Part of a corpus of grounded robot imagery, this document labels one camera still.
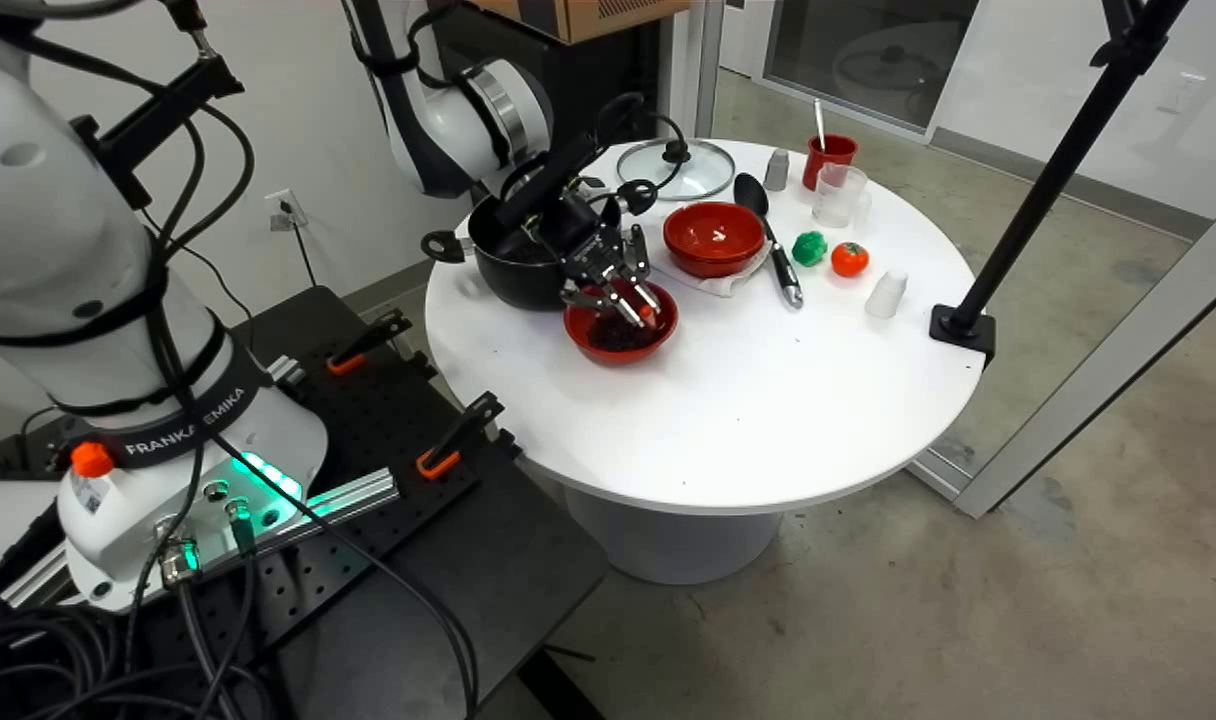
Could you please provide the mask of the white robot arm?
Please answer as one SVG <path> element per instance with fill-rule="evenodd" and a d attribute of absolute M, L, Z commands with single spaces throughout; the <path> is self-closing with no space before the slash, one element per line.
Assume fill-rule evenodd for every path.
<path fill-rule="evenodd" d="M 279 534 L 328 463 L 328 426 L 170 272 L 187 231 L 145 224 L 135 168 L 238 81 L 216 47 L 115 129 L 29 81 L 46 0 L 0 0 L 0 360 L 75 426 L 57 486 L 79 600 L 135 613 Z"/>

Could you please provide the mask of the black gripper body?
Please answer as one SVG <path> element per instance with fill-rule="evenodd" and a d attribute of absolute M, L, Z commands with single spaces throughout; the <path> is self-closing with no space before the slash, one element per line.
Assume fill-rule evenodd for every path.
<path fill-rule="evenodd" d="M 625 199 L 616 193 L 563 193 L 538 212 L 537 250 L 573 279 L 600 285 L 619 272 Z"/>

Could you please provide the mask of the black perforated robot base table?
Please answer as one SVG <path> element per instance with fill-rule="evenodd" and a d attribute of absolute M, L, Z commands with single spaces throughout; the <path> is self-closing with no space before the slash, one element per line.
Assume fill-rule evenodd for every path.
<path fill-rule="evenodd" d="M 502 437 L 468 437 L 449 481 L 420 481 L 411 458 L 461 418 L 420 360 L 319 374 L 354 333 L 328 294 L 243 327 L 311 363 L 309 398 L 348 437 L 340 463 L 387 467 L 399 491 L 203 585 L 190 608 L 156 606 L 135 624 L 57 613 L 34 631 L 0 608 L 0 720 L 464 720 L 508 680 L 553 720 L 605 720 L 549 657 L 605 551 Z"/>

